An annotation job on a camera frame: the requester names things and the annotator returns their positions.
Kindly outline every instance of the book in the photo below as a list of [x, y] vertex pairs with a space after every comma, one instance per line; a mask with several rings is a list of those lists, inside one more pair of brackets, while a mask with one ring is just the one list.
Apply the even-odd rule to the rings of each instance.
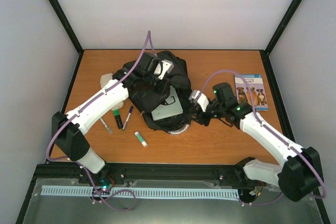
[[[242, 76], [250, 85], [256, 110], [268, 110], [265, 87], [261, 75], [243, 74]], [[252, 105], [250, 92], [243, 80], [240, 77], [235, 76], [235, 83], [238, 103], [248, 102], [248, 104]]]
[[179, 115], [183, 113], [183, 108], [181, 106], [179, 97], [177, 96], [176, 90], [173, 86], [170, 86], [170, 95], [164, 101], [164, 104], [160, 104], [152, 111], [153, 120], [160, 120], [164, 118], [169, 118], [171, 116]]

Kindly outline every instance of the blue marker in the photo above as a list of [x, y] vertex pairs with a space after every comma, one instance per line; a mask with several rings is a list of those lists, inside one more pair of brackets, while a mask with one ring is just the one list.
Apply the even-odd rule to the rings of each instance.
[[133, 106], [130, 107], [130, 111], [128, 112], [128, 116], [127, 116], [126, 121], [125, 121], [125, 123], [124, 123], [124, 127], [122, 128], [123, 131], [125, 130], [125, 128], [126, 128], [126, 124], [128, 123], [128, 121], [129, 121], [129, 119], [130, 119], [130, 117], [131, 117], [132, 110], [133, 110]]

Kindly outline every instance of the marker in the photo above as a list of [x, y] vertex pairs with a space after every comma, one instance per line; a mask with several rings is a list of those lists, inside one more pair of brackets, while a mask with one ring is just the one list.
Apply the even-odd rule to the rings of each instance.
[[123, 126], [122, 126], [122, 121], [121, 121], [121, 117], [119, 114], [119, 110], [113, 110], [113, 114], [114, 114], [114, 119], [116, 120], [118, 129], [122, 129]]
[[103, 118], [100, 118], [100, 121], [102, 122], [102, 124], [104, 125], [104, 127], [107, 129], [107, 131], [110, 133], [110, 135], [112, 134], [112, 130], [110, 129], [110, 127], [108, 127], [108, 125], [106, 124], [106, 122], [104, 121]]
[[139, 141], [143, 145], [143, 147], [146, 147], [147, 143], [146, 143], [145, 139], [143, 139], [143, 137], [140, 135], [140, 133], [138, 131], [136, 131], [134, 134], [139, 139]]
[[131, 117], [132, 110], [133, 110], [133, 106], [130, 107], [130, 111], [128, 112], [128, 116], [127, 116], [126, 121], [125, 121], [125, 123], [124, 123], [124, 127], [122, 128], [123, 131], [125, 130], [125, 128], [126, 128], [126, 124], [128, 123], [128, 121], [129, 121], [129, 119], [130, 119], [130, 117]]

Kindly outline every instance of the white cable tray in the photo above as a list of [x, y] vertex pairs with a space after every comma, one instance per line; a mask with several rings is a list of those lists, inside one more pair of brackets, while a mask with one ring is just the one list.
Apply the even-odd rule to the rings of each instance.
[[[237, 189], [181, 189], [181, 188], [124, 188], [114, 187], [108, 197], [115, 192], [129, 189], [134, 192], [138, 199], [225, 199], [237, 200], [239, 198]], [[94, 193], [92, 186], [42, 186], [41, 195], [48, 196], [75, 196], [91, 197]], [[133, 198], [128, 192], [122, 192], [115, 197]]]

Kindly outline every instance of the wooden tabletop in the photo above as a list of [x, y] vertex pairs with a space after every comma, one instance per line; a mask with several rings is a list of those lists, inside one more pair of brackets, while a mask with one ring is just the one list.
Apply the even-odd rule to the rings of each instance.
[[[280, 123], [259, 51], [247, 50], [171, 50], [176, 56], [186, 60], [192, 89], [200, 89], [205, 80], [220, 69], [235, 70], [241, 74], [261, 74], [263, 77], [268, 111], [260, 114], [281, 132]], [[114, 73], [124, 63], [136, 60], [139, 50], [85, 50], [67, 104], [66, 111], [84, 103], [100, 89], [100, 77]], [[228, 82], [233, 88], [232, 74], [215, 76], [205, 89], [211, 99], [212, 86]], [[120, 115], [124, 122], [132, 105], [127, 99]], [[168, 163], [168, 164], [236, 164], [246, 157], [255, 157], [263, 162], [276, 164], [275, 159], [252, 137], [235, 127], [229, 128], [219, 120], [212, 120], [208, 127], [192, 122], [190, 128], [180, 135], [169, 135], [163, 131], [153, 131], [147, 127], [136, 109], [130, 117], [126, 130], [118, 130], [113, 112], [103, 119], [113, 130], [110, 135], [98, 120], [86, 134], [91, 147], [107, 162], [112, 163]], [[143, 147], [134, 136], [139, 131], [148, 146]], [[51, 156], [61, 156], [62, 151], [54, 147]]]

